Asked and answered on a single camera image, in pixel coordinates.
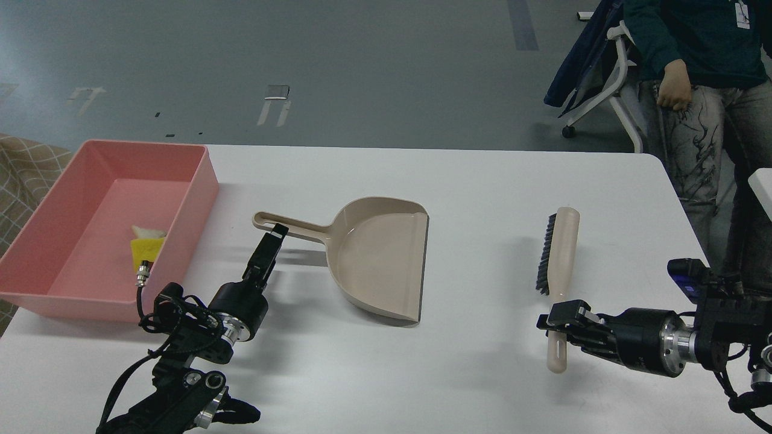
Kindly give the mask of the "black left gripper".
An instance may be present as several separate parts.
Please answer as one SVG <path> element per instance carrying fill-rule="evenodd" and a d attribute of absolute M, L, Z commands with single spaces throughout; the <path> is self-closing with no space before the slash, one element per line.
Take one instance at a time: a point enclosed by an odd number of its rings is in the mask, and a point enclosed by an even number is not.
<path fill-rule="evenodd" d="M 227 341 L 246 342 L 256 335 L 268 311 L 263 292 L 288 231 L 286 226 L 276 224 L 263 234 L 243 272 L 244 282 L 223 284 L 210 301 L 209 310 L 223 321 Z"/>

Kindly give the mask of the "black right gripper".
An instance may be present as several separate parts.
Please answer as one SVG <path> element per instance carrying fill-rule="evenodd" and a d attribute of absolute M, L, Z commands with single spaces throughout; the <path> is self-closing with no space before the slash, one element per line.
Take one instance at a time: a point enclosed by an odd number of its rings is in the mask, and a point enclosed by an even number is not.
<path fill-rule="evenodd" d="M 687 363 L 697 363 L 695 332 L 672 310 L 629 308 L 604 318 L 584 300 L 566 300 L 553 303 L 537 320 L 537 329 L 546 332 L 569 327 L 604 330 L 565 335 L 585 354 L 640 373 L 677 377 Z"/>

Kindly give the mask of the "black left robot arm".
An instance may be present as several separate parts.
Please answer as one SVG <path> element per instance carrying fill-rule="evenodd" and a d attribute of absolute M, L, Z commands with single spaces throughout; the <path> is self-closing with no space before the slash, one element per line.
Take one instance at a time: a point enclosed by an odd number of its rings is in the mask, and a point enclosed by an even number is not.
<path fill-rule="evenodd" d="M 229 394 L 226 375 L 192 366 L 196 359 L 225 365 L 234 345 L 250 341 L 267 315 L 264 296 L 268 278 L 288 228 L 276 224 L 254 250 L 238 282 L 223 284 L 210 303 L 185 295 L 178 283 L 168 283 L 154 301 L 153 311 L 139 324 L 149 333 L 163 333 L 163 344 L 118 377 L 104 407 L 98 433 L 184 433 L 213 423 L 256 423 L 261 412 Z M 112 411 L 128 379 L 144 363 L 155 362 L 154 392 L 123 415 Z"/>

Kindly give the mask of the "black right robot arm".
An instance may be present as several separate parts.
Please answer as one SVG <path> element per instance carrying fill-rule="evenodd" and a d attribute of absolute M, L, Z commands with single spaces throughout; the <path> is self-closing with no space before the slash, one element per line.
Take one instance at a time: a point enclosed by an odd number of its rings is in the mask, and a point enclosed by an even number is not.
<path fill-rule="evenodd" d="M 709 268 L 672 270 L 674 283 L 695 306 L 686 313 L 629 308 L 595 314 L 584 300 L 557 303 L 537 328 L 565 333 L 582 352 L 640 373 L 677 377 L 686 363 L 711 371 L 730 410 L 765 432 L 756 415 L 770 405 L 770 302 L 742 294 L 733 278 Z"/>

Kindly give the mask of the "person's bare hand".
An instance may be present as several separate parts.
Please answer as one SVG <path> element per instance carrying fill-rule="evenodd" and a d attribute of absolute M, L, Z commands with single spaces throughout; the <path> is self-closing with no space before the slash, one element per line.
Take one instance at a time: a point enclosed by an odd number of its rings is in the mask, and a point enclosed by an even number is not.
<path fill-rule="evenodd" d="M 657 106 L 672 111 L 684 111 L 692 101 L 692 85 L 684 60 L 670 61 L 663 69 Z"/>

